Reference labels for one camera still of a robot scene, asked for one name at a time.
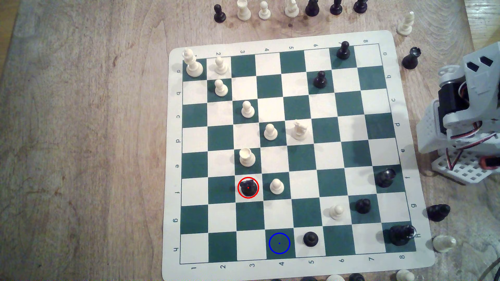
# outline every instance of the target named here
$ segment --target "black chess piece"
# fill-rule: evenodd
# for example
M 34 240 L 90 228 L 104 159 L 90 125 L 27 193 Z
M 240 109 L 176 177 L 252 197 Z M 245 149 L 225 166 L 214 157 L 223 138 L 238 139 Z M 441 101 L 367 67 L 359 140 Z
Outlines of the black chess piece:
M 367 1 L 368 0 L 357 0 L 356 3 L 354 3 L 354 7 L 352 7 L 354 12 L 358 14 L 363 14 L 364 12 L 366 12 L 368 9 Z
M 340 49 L 337 50 L 337 58 L 341 60 L 347 60 L 351 55 L 349 50 L 349 42 L 344 41 L 340 44 Z
M 226 20 L 226 14 L 222 11 L 222 7 L 219 4 L 213 6 L 215 14 L 213 15 L 213 20 L 221 24 Z
M 388 188 L 393 184 L 396 172 L 393 169 L 386 169 L 375 176 L 375 184 L 381 188 Z
M 334 0 L 333 5 L 330 6 L 330 14 L 338 16 L 342 13 L 342 0 Z
M 421 54 L 420 48 L 418 47 L 411 48 L 409 50 L 409 54 L 403 58 L 401 65 L 407 70 L 415 69 L 419 64 L 420 54 Z
M 406 245 L 415 235 L 417 235 L 417 230 L 410 224 L 394 225 L 389 228 L 388 232 L 390 242 L 396 246 Z
M 444 220 L 452 208 L 446 204 L 432 205 L 427 207 L 427 217 L 433 222 L 440 222 Z

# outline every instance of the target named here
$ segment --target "wooden table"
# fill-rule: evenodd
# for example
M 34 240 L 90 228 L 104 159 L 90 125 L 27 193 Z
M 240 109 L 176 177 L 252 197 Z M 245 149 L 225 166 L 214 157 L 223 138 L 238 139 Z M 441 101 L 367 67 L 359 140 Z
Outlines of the wooden table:
M 363 15 L 353 3 L 328 21 L 326 1 L 318 16 L 293 19 L 269 1 L 262 21 L 251 0 L 241 22 L 235 1 L 223 0 L 228 19 L 216 24 L 213 1 L 21 2 L 0 85 L 0 280 L 161 280 L 167 68 L 177 47 L 390 30 L 401 58 L 422 49 L 418 67 L 400 72 L 417 143 L 438 68 L 473 51 L 464 3 L 370 1 Z M 395 26 L 407 11 L 416 21 L 403 38 Z M 435 155 L 417 157 L 427 204 L 453 210 L 431 230 L 459 245 L 413 272 L 477 280 L 500 251 L 499 181 L 462 186 L 430 171 Z

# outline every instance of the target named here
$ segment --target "white pawn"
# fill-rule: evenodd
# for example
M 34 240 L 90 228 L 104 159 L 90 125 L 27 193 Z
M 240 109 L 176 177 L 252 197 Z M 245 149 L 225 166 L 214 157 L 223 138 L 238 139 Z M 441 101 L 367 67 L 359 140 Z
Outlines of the white pawn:
M 239 151 L 239 162 L 245 167 L 250 167 L 255 164 L 255 154 L 250 148 L 242 148 Z
M 238 14 L 237 14 L 238 19 L 242 21 L 247 21 L 248 19 L 250 19 L 252 12 L 250 12 L 250 9 L 248 8 L 247 0 L 238 0 L 237 5 L 238 5 Z
M 269 185 L 269 189 L 271 190 L 272 193 L 278 195 L 278 194 L 281 194 L 283 192 L 283 190 L 285 190 L 285 185 L 283 184 L 283 182 L 281 180 L 275 178 L 271 181 L 271 184 Z
M 250 101 L 245 100 L 243 102 L 243 108 L 241 109 L 241 115 L 245 118 L 251 118 L 255 114 L 254 107 L 250 104 Z
M 448 235 L 438 235 L 432 239 L 434 250 L 439 253 L 446 253 L 457 245 L 457 240 Z
M 258 11 L 258 16 L 263 20 L 267 20 L 271 17 L 271 11 L 268 9 L 268 3 L 266 1 L 260 2 L 260 11 Z
M 408 36 L 412 32 L 413 21 L 415 20 L 415 15 L 411 11 L 404 16 L 403 22 L 397 26 L 397 33 L 401 36 Z
M 215 80 L 215 93 L 219 97 L 224 97 L 228 94 L 228 86 L 224 85 L 221 79 Z

